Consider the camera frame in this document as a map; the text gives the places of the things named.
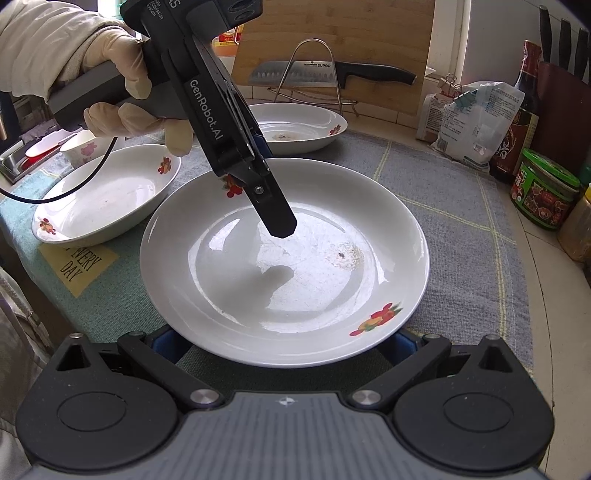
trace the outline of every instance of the kitchen knife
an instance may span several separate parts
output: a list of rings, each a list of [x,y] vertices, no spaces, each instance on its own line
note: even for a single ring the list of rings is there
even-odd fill
[[[540,38],[542,40],[544,61],[550,62],[550,54],[552,53],[552,25],[550,24],[550,13],[544,5],[540,5]]]
[[[574,52],[574,70],[573,74],[579,80],[583,80],[583,75],[587,68],[587,49],[589,46],[589,32],[584,28],[579,29],[577,39],[577,49]]]
[[[259,64],[251,73],[248,83],[256,86],[277,87],[287,68],[286,60],[271,60]],[[350,75],[374,82],[400,82],[412,85],[417,76],[408,70],[390,65],[349,63],[336,61],[336,79],[331,61],[296,60],[285,79],[285,87],[339,87],[344,89]]]
[[[560,38],[558,39],[558,66],[567,72],[569,71],[572,49],[570,22],[563,18],[560,22]]]

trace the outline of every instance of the glass jar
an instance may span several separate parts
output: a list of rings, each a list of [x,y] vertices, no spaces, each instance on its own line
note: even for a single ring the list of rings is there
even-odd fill
[[[591,184],[558,232],[558,242],[576,262],[584,261],[591,249]]]

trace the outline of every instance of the small cup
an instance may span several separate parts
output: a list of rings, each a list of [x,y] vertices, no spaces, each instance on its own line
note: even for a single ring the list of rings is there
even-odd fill
[[[105,155],[112,141],[113,137],[96,137],[90,130],[83,130],[64,143],[60,152],[69,160],[72,167],[78,168]],[[113,151],[120,150],[124,146],[125,138],[119,137]]]

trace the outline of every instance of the plate rim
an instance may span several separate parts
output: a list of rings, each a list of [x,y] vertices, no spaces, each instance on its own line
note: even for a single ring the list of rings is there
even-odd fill
[[[145,248],[146,248],[146,244],[149,241],[150,235],[152,234],[152,230],[154,229],[154,224],[156,223],[156,221],[158,220],[158,210],[160,210],[161,208],[164,207],[164,205],[171,201],[170,199],[173,197],[173,195],[177,192],[180,192],[181,189],[189,189],[190,185],[193,184],[194,182],[198,181],[198,179],[200,179],[201,177],[205,176],[205,175],[211,175],[211,176],[215,176],[215,173],[210,170],[207,172],[202,173],[201,175],[189,180],[187,183],[185,183],[184,185],[182,185],[181,187],[179,187],[177,190],[175,190],[172,194],[170,194],[160,205],[158,205],[158,207],[156,208],[156,210],[154,211],[154,213],[152,214],[152,216],[150,217],[146,228],[144,230],[144,234],[142,235],[142,241],[140,243],[139,246],[139,274],[142,280],[142,283],[144,285],[146,294],[148,295],[148,298],[150,299],[150,302],[152,303],[152,305],[154,306],[154,308],[156,309],[156,311],[158,312],[158,314],[163,318],[163,320],[166,322],[167,325],[169,325],[169,327],[171,327],[173,330],[175,330],[179,335],[181,335],[183,338],[185,338],[185,340],[189,341],[192,345],[195,345],[198,348],[201,348],[203,350],[205,350],[208,353],[211,353],[212,355],[216,355],[220,358],[225,358],[227,360],[233,361],[233,362],[237,362],[240,364],[244,364],[244,365],[250,365],[253,367],[261,367],[261,368],[276,368],[276,369],[295,369],[295,368],[309,368],[309,367],[318,367],[321,365],[329,365],[329,364],[335,364],[337,362],[346,360],[348,358],[352,358],[354,356],[360,355],[364,352],[367,352],[369,350],[371,350],[372,348],[375,348],[376,346],[378,346],[380,343],[385,342],[390,336],[394,335],[397,331],[399,331],[401,328],[404,327],[404,325],[410,320],[410,318],[412,317],[413,313],[416,311],[417,307],[419,306],[419,304],[421,303],[421,301],[423,300],[423,297],[425,295],[425,292],[427,290],[427,285],[429,283],[429,278],[430,278],[430,273],[431,273],[431,255],[429,253],[429,247],[428,247],[428,243],[427,243],[427,238],[425,237],[425,233],[423,232],[423,229],[421,227],[421,225],[419,224],[417,218],[413,215],[413,213],[410,211],[410,209],[404,204],[404,202],[402,200],[400,200],[398,198],[398,196],[396,196],[396,194],[394,194],[393,192],[391,192],[390,190],[388,190],[386,187],[384,187],[381,183],[375,181],[374,179],[363,175],[362,173],[352,170],[351,168],[347,168],[341,165],[337,165],[334,163],[329,163],[329,162],[325,162],[322,160],[313,160],[311,158],[295,158],[295,157],[273,157],[273,158],[266,158],[265,159],[267,162],[269,162],[269,160],[271,161],[271,163],[274,162],[278,162],[278,163],[284,163],[285,160],[291,160],[291,161],[303,161],[306,163],[314,163],[314,164],[328,164],[332,167],[336,167],[338,170],[346,170],[350,173],[353,173],[355,176],[360,177],[362,179],[362,181],[367,181],[369,184],[375,184],[377,187],[379,187],[382,190],[385,190],[388,194],[390,194],[396,202],[398,202],[404,210],[406,210],[406,212],[408,214],[410,214],[411,218],[414,219],[414,222],[416,224],[416,227],[418,228],[419,234],[421,236],[421,239],[423,240],[423,244],[425,246],[425,256],[426,256],[426,265],[425,265],[425,271],[426,271],[426,276],[425,276],[425,282],[422,285],[421,288],[421,292],[418,298],[418,301],[415,303],[415,305],[413,305],[412,307],[410,307],[409,309],[405,310],[408,312],[408,316],[406,317],[406,319],[402,322],[402,324],[400,325],[400,327],[393,329],[391,332],[389,332],[387,335],[383,335],[383,336],[377,336],[376,340],[369,342],[367,345],[364,345],[361,348],[355,349],[352,352],[346,353],[344,355],[339,355],[329,361],[326,360],[322,360],[322,361],[306,361],[306,362],[298,362],[298,363],[292,363],[292,364],[278,364],[278,363],[272,363],[272,362],[267,362],[267,363],[262,363],[262,362],[254,362],[254,361],[248,361],[248,360],[244,360],[244,359],[239,359],[239,355],[235,356],[235,357],[231,357],[229,355],[224,355],[222,353],[218,353],[215,351],[212,351],[211,349],[209,349],[207,346],[204,346],[202,344],[197,344],[195,342],[193,342],[193,340],[191,340],[189,337],[189,335],[186,335],[186,332],[191,332],[191,330],[187,327],[186,329],[180,329],[177,330],[177,327],[173,327],[168,320],[166,319],[166,317],[163,315],[163,313],[160,311],[160,309],[158,308],[156,302],[154,301],[154,298],[152,296],[152,294],[150,293],[150,290],[148,288],[148,285],[146,284],[146,281],[144,280],[145,277],[148,277],[148,275],[145,274],[145,268],[142,265],[144,265],[146,263],[146,259],[145,259],[145,255],[146,253],[142,254],[142,252],[145,252]]]
[[[166,148],[166,150],[168,151],[168,148],[166,147],[166,145],[160,145],[160,144],[141,144],[141,145],[130,145],[129,147],[123,147],[123,148],[121,148],[121,149],[117,150],[117,152],[123,152],[123,150],[126,150],[126,149],[128,149],[128,148],[137,148],[137,147],[144,147],[144,146],[158,146],[158,147],[164,147],[164,148]],[[49,240],[48,240],[48,239],[42,239],[42,238],[40,238],[40,237],[37,235],[37,228],[35,227],[35,225],[37,224],[37,221],[35,220],[35,217],[37,216],[37,210],[39,210],[39,208],[40,208],[42,205],[46,205],[46,204],[40,203],[39,205],[37,205],[37,208],[35,208],[35,211],[33,212],[33,218],[31,219],[31,231],[33,232],[33,235],[35,236],[35,238],[36,238],[37,240],[39,240],[40,242],[42,242],[42,243],[44,243],[44,244],[47,244],[47,245],[61,245],[61,244],[69,244],[69,243],[72,243],[72,242],[77,242],[77,241],[80,241],[80,240],[85,240],[85,239],[87,239],[88,237],[90,237],[90,236],[92,236],[92,235],[96,235],[97,233],[101,233],[101,232],[105,231],[106,229],[110,228],[111,226],[113,226],[114,224],[116,224],[116,223],[119,223],[119,222],[122,222],[122,221],[123,221],[123,220],[125,220],[126,218],[129,218],[129,217],[130,217],[130,216],[132,216],[134,213],[136,213],[136,212],[137,212],[137,211],[138,211],[140,208],[143,208],[143,207],[144,207],[144,206],[145,206],[145,205],[146,205],[148,202],[150,202],[150,201],[151,201],[153,198],[155,198],[155,197],[156,197],[156,196],[158,196],[160,193],[162,193],[164,190],[166,190],[166,189],[167,189],[167,188],[170,186],[170,184],[171,184],[171,183],[174,181],[174,179],[177,177],[177,175],[178,175],[178,172],[179,172],[179,171],[180,171],[180,169],[181,169],[181,165],[182,165],[182,163],[183,163],[183,160],[181,159],[181,157],[177,157],[176,155],[172,155],[172,154],[170,154],[170,155],[171,155],[171,156],[173,156],[173,157],[176,157],[176,158],[178,158],[178,168],[177,168],[177,170],[174,172],[173,176],[172,176],[172,177],[169,179],[168,183],[167,183],[166,185],[164,185],[164,186],[163,186],[161,189],[159,189],[159,191],[158,191],[158,192],[156,192],[156,194],[155,194],[155,195],[154,195],[152,198],[149,198],[149,199],[148,199],[148,200],[146,200],[144,203],[142,203],[141,205],[139,205],[138,207],[136,207],[135,209],[133,209],[132,211],[130,211],[129,213],[127,213],[126,215],[124,215],[123,217],[121,217],[121,218],[119,218],[119,219],[115,220],[114,222],[111,222],[111,223],[109,223],[108,225],[105,225],[105,226],[103,226],[103,227],[101,227],[101,228],[99,228],[99,229],[97,229],[97,230],[93,230],[92,232],[85,233],[84,235],[80,235],[80,236],[73,237],[73,238],[72,238],[72,237],[70,237],[70,238],[63,239],[63,240],[58,240],[58,241],[51,241],[50,239],[49,239]],[[104,155],[102,155],[102,156],[100,156],[100,157],[97,157],[97,158],[95,158],[94,160],[91,160],[90,162],[86,163],[85,165],[92,164],[93,162],[96,162],[96,164],[98,164],[98,163],[101,161],[101,159],[102,159],[103,157],[104,157]],[[46,193],[46,194],[43,196],[43,199],[45,199],[45,198],[46,198],[46,197],[47,197],[47,196],[48,196],[48,195],[51,193],[51,191],[52,191],[52,190],[53,190],[55,187],[57,187],[57,186],[58,186],[58,185],[59,185],[61,182],[63,182],[65,179],[67,179],[67,178],[68,178],[68,176],[70,176],[70,175],[71,175],[72,173],[74,173],[76,170],[77,170],[76,168],[75,168],[74,170],[72,170],[72,171],[71,171],[71,172],[70,172],[68,175],[66,175],[65,177],[63,177],[63,178],[62,178],[62,179],[61,179],[59,182],[57,182],[57,183],[56,183],[56,184],[55,184],[53,187],[51,187],[51,188],[49,189],[49,191],[48,191],[48,192],[47,192],[47,193]]]
[[[342,135],[343,133],[345,133],[345,131],[347,130],[347,128],[349,128],[349,122],[347,121],[347,119],[341,115],[338,112],[335,112],[334,110],[331,110],[329,108],[324,108],[321,107],[319,105],[308,105],[307,103],[294,103],[294,102],[263,102],[263,103],[253,103],[252,105],[249,105],[249,108],[252,108],[253,106],[259,106],[259,105],[301,105],[304,107],[312,107],[312,108],[319,108],[321,110],[328,110],[329,112],[334,113],[337,116],[337,119],[340,118],[340,122],[344,125],[342,125],[341,130],[339,130],[337,133],[335,133],[334,135],[325,135],[324,137],[315,137],[315,138],[306,138],[304,140],[288,140],[288,141],[282,141],[282,140],[267,140],[268,144],[282,144],[282,145],[293,145],[293,144],[304,144],[306,142],[315,142],[317,140],[325,140],[325,139],[332,139],[334,140],[335,138],[337,138],[339,135]]]

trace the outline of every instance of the wire stand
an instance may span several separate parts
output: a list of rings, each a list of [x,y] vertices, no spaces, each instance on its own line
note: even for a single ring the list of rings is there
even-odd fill
[[[287,78],[287,74],[291,70],[291,67],[294,63],[294,57],[296,56],[297,51],[299,50],[299,48],[303,44],[308,43],[308,42],[312,42],[312,41],[318,42],[318,43],[324,45],[326,47],[326,50],[329,51],[330,61],[332,62],[332,65],[333,65],[333,77],[334,77],[335,83],[336,83],[336,99],[337,99],[336,102],[330,101],[330,100],[323,102],[322,100],[324,100],[324,99],[322,97],[314,96],[314,95],[311,95],[310,93],[301,92],[299,90],[294,90],[294,89],[290,89],[291,95],[281,92],[281,88],[283,87],[283,84],[285,83],[285,80]],[[341,94],[340,94],[339,82],[338,82],[337,76],[336,76],[335,57],[334,57],[332,50],[330,49],[328,43],[326,43],[323,40],[320,40],[319,38],[307,38],[306,40],[303,40],[297,44],[297,47],[295,48],[294,52],[291,54],[290,61],[287,63],[287,67],[285,68],[285,72],[283,72],[283,77],[281,78],[281,81],[279,83],[279,87],[277,87],[277,88],[269,87],[269,90],[275,94],[275,98],[273,99],[273,103],[275,103],[277,101],[277,97],[281,96],[281,97],[287,98],[293,102],[304,103],[306,105],[316,105],[316,106],[321,106],[321,107],[338,106],[339,113],[341,115],[343,115],[343,105],[350,105],[350,107],[353,109],[353,113],[355,114],[355,116],[359,116],[357,110],[355,109],[355,105],[357,105],[357,103],[358,103],[357,100],[343,100],[342,99]],[[311,100],[319,100],[319,101],[313,102],[313,101],[305,101],[305,100],[297,99],[293,96],[294,92],[298,93],[301,96],[304,96],[305,98],[309,98]]]

